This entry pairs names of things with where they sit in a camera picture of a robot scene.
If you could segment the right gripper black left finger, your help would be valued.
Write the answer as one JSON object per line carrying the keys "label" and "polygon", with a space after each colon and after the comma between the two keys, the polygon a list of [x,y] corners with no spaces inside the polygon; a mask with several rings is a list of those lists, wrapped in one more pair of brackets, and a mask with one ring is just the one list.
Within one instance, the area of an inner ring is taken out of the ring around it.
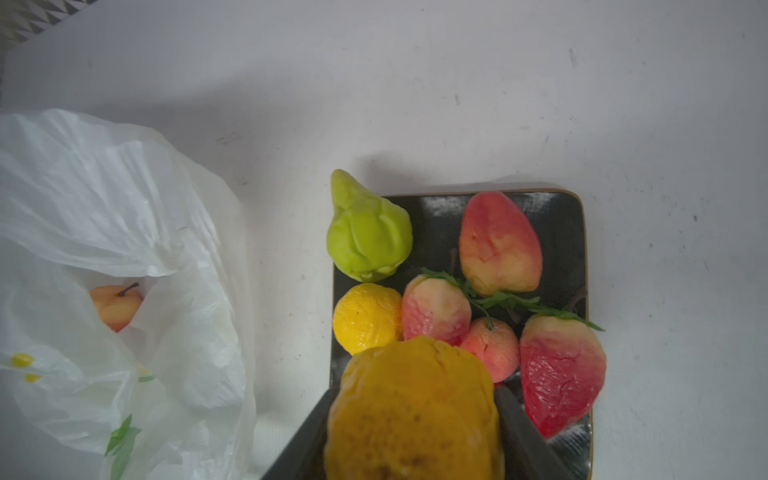
{"label": "right gripper black left finger", "polygon": [[263,480],[325,480],[324,449],[331,406],[339,394],[329,388],[262,477]]}

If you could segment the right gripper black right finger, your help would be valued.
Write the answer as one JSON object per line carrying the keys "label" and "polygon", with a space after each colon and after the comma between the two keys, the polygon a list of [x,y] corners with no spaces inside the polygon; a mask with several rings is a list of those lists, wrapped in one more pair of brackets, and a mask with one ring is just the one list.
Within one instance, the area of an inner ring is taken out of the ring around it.
{"label": "right gripper black right finger", "polygon": [[573,476],[505,385],[494,390],[499,413],[505,479],[572,480]]}

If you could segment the red strawberry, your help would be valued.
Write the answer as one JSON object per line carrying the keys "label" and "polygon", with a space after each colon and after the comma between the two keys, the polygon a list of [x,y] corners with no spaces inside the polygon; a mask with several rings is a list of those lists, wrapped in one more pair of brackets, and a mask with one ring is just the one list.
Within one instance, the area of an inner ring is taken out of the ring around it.
{"label": "red strawberry", "polygon": [[607,357],[595,332],[572,319],[535,315],[520,339],[525,411],[549,439],[591,411],[601,392]]}

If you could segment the orange fruit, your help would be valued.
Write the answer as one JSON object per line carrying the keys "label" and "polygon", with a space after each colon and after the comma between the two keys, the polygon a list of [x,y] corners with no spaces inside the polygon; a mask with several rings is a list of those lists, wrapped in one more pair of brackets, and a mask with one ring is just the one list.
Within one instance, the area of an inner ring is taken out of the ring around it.
{"label": "orange fruit", "polygon": [[330,479],[501,479],[494,384],[483,363],[420,336],[349,361],[328,417]]}

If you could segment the orange peach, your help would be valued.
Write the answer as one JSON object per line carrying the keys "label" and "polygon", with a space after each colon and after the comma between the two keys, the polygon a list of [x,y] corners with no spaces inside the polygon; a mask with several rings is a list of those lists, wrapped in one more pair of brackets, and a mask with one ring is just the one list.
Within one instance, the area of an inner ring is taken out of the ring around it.
{"label": "orange peach", "polygon": [[506,381],[520,365],[518,338],[501,320],[490,317],[473,320],[460,347],[483,363],[494,383]]}

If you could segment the white plastic bag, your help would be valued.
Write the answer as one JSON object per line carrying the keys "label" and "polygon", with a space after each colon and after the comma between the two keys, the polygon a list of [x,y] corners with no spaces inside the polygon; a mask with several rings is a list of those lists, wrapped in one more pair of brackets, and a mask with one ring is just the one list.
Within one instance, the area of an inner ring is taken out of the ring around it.
{"label": "white plastic bag", "polygon": [[[247,230],[157,131],[1,114],[1,367],[20,413],[103,479],[240,479],[256,423]],[[120,332],[89,292],[139,282]]]}

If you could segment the yellow lemon with leaves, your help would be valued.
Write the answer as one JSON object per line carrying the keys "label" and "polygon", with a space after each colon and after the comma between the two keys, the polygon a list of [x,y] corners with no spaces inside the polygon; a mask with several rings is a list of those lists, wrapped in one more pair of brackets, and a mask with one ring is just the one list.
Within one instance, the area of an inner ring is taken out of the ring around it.
{"label": "yellow lemon with leaves", "polygon": [[[578,320],[594,330],[601,329],[572,311],[548,307],[537,297],[526,298],[510,292],[496,292],[483,297],[471,288],[468,280],[459,280],[444,271],[424,268],[419,275],[444,279],[458,287],[470,303],[472,316],[475,309],[487,314],[496,306],[510,311],[523,308],[533,314]],[[337,342],[347,353],[357,355],[373,347],[404,341],[403,295],[404,291],[400,293],[375,283],[352,287],[334,307],[332,328]]]}

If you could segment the green pear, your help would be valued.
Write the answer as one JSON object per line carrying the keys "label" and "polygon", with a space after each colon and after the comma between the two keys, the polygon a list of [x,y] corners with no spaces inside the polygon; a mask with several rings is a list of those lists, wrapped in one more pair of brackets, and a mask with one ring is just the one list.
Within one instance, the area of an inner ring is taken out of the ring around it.
{"label": "green pear", "polygon": [[326,235],[335,266],[359,282],[388,278],[413,248],[413,229],[405,209],[337,169],[330,179],[334,216]]}

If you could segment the small yellow red apple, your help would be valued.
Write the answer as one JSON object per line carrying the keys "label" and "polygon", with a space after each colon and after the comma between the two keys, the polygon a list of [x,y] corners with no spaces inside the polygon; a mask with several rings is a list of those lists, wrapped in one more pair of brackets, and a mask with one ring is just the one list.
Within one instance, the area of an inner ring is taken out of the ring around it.
{"label": "small yellow red apple", "polygon": [[99,318],[114,332],[124,329],[139,310],[143,302],[139,286],[139,282],[128,286],[107,285],[89,292]]}

